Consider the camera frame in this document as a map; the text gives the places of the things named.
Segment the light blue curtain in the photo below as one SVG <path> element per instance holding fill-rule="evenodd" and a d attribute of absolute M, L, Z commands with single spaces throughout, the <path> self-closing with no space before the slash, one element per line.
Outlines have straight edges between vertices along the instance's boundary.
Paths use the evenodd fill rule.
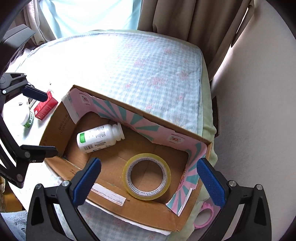
<path fill-rule="evenodd" d="M 135 30 L 141 1 L 39 1 L 56 38 L 93 30 Z"/>

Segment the yellow packing tape roll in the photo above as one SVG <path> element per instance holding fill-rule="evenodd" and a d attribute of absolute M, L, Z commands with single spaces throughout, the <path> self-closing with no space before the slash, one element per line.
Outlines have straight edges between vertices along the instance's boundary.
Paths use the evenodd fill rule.
<path fill-rule="evenodd" d="M 122 179 L 126 191 L 131 196 L 150 201 L 166 193 L 171 183 L 171 171 L 161 157 L 143 153 L 126 162 Z"/>

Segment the blue checkered floral bedsheet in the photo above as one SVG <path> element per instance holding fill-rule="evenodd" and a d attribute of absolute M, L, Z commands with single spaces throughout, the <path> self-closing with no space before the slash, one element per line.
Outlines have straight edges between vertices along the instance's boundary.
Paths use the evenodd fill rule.
<path fill-rule="evenodd" d="M 74 83 L 190 132 L 203 133 L 202 53 L 181 40 L 141 32 L 100 32 L 53 40 L 12 69 L 64 93 Z"/>

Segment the red cosmetic box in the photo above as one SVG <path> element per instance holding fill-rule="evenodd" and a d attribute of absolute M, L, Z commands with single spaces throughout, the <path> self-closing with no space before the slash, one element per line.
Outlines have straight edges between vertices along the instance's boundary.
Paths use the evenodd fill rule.
<path fill-rule="evenodd" d="M 49 112 L 58 104 L 58 101 L 54 97 L 52 90 L 47 91 L 47 100 L 45 102 L 39 102 L 34 108 L 34 115 L 37 119 L 43 120 Z"/>

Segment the cardboard box pink flaps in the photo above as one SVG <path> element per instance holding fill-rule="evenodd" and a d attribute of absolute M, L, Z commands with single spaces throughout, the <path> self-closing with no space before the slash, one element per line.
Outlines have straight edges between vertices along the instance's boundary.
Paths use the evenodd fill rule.
<path fill-rule="evenodd" d="M 78 148 L 78 133 L 108 123 L 120 123 L 125 139 L 91 153 Z M 112 214 L 168 232 L 179 232 L 188 220 L 201 189 L 197 161 L 210 157 L 212 149 L 199 135 L 79 86 L 63 97 L 40 143 L 57 148 L 58 155 L 45 161 L 64 179 L 71 179 L 91 158 L 98 158 L 101 172 L 88 199 Z M 161 157 L 171 171 L 168 190 L 155 200 L 136 199 L 123 184 L 126 162 L 143 153 Z"/>

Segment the beige curtain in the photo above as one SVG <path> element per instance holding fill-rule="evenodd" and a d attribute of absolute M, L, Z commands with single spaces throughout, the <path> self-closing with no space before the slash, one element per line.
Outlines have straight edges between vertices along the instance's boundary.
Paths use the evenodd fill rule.
<path fill-rule="evenodd" d="M 199 47 L 212 80 L 254 10 L 252 0 L 145 0 L 142 1 L 137 28 Z"/>

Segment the white supplement bottle green label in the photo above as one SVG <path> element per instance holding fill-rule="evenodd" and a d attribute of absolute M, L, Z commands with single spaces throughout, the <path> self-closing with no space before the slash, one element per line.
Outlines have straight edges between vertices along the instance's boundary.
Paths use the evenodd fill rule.
<path fill-rule="evenodd" d="M 111 147 L 124 140 L 125 136 L 120 123 L 105 124 L 80 132 L 76 136 L 78 148 L 84 153 L 91 153 Z"/>

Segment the green jar white lid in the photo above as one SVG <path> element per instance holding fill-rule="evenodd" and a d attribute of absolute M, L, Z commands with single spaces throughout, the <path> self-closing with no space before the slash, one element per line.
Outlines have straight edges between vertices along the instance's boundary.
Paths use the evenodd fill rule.
<path fill-rule="evenodd" d="M 25 115 L 25 118 L 22 121 L 21 125 L 25 128 L 30 128 L 34 122 L 34 118 L 34 114 L 29 110 L 28 113 Z"/>

